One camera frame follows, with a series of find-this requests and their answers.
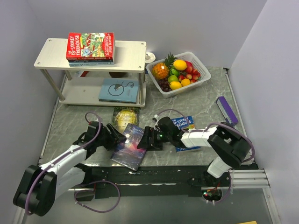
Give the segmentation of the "Robinson Crusoe book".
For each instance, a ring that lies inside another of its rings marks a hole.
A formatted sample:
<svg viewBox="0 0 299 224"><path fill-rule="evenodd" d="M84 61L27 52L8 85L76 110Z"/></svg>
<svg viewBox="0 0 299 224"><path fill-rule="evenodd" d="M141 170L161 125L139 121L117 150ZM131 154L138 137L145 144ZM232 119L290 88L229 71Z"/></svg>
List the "Robinson Crusoe book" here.
<svg viewBox="0 0 299 224"><path fill-rule="evenodd" d="M133 171L137 171L146 154L146 149L137 148L143 133L144 130L142 128L129 123L123 132L126 141L116 147L111 160Z"/></svg>

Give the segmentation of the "light blue 143-Storey Treehouse book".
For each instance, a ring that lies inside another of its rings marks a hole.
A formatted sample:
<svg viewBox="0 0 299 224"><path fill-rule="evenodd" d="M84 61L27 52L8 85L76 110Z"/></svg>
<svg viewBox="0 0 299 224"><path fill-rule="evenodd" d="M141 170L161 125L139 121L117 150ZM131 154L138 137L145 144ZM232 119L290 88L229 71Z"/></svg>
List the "light blue 143-Storey Treehouse book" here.
<svg viewBox="0 0 299 224"><path fill-rule="evenodd" d="M114 62L85 62L85 63L69 63L70 67L98 67L98 66L114 65Z"/></svg>

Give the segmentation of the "Little Women book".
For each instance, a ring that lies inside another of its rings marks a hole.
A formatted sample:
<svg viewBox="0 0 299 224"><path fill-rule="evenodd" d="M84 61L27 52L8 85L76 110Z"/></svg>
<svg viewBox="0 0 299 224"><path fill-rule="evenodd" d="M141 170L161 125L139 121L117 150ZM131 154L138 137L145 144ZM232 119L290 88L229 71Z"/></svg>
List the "Little Women book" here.
<svg viewBox="0 0 299 224"><path fill-rule="evenodd" d="M76 59L76 60L68 60L69 63L114 63L113 59Z"/></svg>

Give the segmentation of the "red 13-Storey Treehouse book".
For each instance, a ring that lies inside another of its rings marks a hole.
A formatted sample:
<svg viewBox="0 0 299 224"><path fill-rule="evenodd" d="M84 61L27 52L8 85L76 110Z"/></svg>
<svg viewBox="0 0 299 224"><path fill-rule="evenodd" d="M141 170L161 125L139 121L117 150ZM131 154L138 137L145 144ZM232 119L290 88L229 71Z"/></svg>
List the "red 13-Storey Treehouse book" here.
<svg viewBox="0 0 299 224"><path fill-rule="evenodd" d="M76 60L113 61L114 52L115 36L113 32L69 33L66 59L70 62Z"/></svg>

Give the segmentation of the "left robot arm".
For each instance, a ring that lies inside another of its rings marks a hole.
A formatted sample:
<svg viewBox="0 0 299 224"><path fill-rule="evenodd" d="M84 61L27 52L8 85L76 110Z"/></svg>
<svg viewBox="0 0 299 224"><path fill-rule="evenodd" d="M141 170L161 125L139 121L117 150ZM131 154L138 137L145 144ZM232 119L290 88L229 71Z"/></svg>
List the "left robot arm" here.
<svg viewBox="0 0 299 224"><path fill-rule="evenodd" d="M99 121L90 122L87 131L61 155L43 165L26 168L13 204L25 209L29 215L44 216L54 201L72 187L86 188L97 183L92 168L82 162L98 147L112 150L125 141L126 137L110 123L105 126Z"/></svg>

